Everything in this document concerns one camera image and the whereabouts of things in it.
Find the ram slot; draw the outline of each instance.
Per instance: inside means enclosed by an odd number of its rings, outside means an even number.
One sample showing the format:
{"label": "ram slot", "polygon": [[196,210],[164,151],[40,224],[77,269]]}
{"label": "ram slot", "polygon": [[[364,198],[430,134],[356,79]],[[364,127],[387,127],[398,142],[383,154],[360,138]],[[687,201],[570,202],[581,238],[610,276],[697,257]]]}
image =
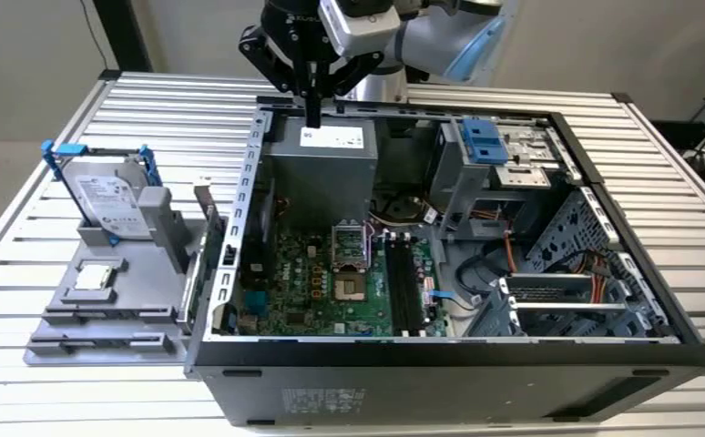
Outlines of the ram slot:
{"label": "ram slot", "polygon": [[408,237],[386,240],[387,290],[390,293],[390,313],[392,333],[418,335],[423,329],[420,295],[414,273],[412,252]]}

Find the small chip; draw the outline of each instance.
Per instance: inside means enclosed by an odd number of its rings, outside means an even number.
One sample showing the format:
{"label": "small chip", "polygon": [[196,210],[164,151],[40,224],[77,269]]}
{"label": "small chip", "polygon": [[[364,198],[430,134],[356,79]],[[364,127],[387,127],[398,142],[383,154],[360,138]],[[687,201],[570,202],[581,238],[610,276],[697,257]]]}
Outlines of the small chip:
{"label": "small chip", "polygon": [[303,325],[304,314],[302,312],[288,312],[286,315],[286,320],[290,325]]}

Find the motherboard chip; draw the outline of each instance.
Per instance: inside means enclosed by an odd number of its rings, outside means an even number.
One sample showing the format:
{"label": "motherboard chip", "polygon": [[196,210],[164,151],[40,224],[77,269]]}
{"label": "motherboard chip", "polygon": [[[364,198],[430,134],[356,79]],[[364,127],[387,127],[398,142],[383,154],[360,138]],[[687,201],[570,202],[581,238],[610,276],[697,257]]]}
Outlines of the motherboard chip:
{"label": "motherboard chip", "polygon": [[303,325],[304,314],[302,312],[288,312],[286,314],[286,321],[288,322],[288,325]]}
{"label": "motherboard chip", "polygon": [[338,273],[332,279],[332,296],[336,300],[366,300],[366,281],[359,273]]}

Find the blue clip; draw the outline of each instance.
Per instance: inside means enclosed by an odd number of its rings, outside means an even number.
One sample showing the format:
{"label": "blue clip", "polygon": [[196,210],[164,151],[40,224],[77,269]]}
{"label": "blue clip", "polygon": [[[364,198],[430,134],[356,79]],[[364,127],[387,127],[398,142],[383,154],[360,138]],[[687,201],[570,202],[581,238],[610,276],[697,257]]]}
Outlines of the blue clip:
{"label": "blue clip", "polygon": [[83,209],[83,205],[80,205],[80,201],[75,196],[75,192],[72,191],[72,187],[69,187],[69,182],[65,180],[65,177],[63,176],[61,168],[59,167],[59,163],[56,162],[56,154],[52,152],[52,139],[45,139],[41,142],[41,158],[48,163],[49,170],[52,171],[52,176],[59,180],[65,187],[67,192],[69,193],[69,196],[72,197],[72,202],[76,205],[76,208],[80,211],[80,215],[83,216],[83,222],[85,223],[85,226],[91,226],[91,221],[88,216],[85,215],[85,210]]}
{"label": "blue clip", "polygon": [[144,166],[147,167],[147,183],[152,187],[163,187],[163,181],[157,174],[156,154],[147,145],[139,147],[139,156],[143,157]]}
{"label": "blue clip", "polygon": [[464,118],[460,136],[468,150],[468,157],[476,164],[506,164],[509,152],[501,143],[498,128],[488,120]]}
{"label": "blue clip", "polygon": [[109,239],[109,246],[116,246],[120,242],[120,237],[112,232],[107,232],[107,239]]}
{"label": "blue clip", "polygon": [[56,157],[52,154],[52,139],[45,139],[41,142],[41,158],[44,159],[45,163],[48,164],[49,169],[52,170],[52,176],[57,180],[63,179],[61,174],[61,168],[59,167],[59,163],[56,162]]}
{"label": "blue clip", "polygon": [[451,291],[431,290],[427,294],[430,296],[438,297],[439,299],[452,299],[454,298],[454,293]]}
{"label": "blue clip", "polygon": [[88,153],[88,146],[76,143],[60,143],[56,148],[56,157],[81,157]]}

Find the white wall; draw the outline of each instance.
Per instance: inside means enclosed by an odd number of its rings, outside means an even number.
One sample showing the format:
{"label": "white wall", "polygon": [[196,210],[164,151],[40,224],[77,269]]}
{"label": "white wall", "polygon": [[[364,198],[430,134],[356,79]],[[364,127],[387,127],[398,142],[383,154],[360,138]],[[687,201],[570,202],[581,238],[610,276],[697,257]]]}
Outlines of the white wall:
{"label": "white wall", "polygon": [[705,97],[705,0],[521,0],[492,86],[625,91],[650,118]]}
{"label": "white wall", "polygon": [[260,22],[263,0],[137,0],[143,26],[149,15],[155,39],[145,40],[151,58],[160,53],[165,71],[213,76],[260,76],[239,53],[244,27]]}
{"label": "white wall", "polygon": [[[99,17],[91,22],[116,67]],[[75,0],[0,0],[0,140],[53,137],[101,72]]]}

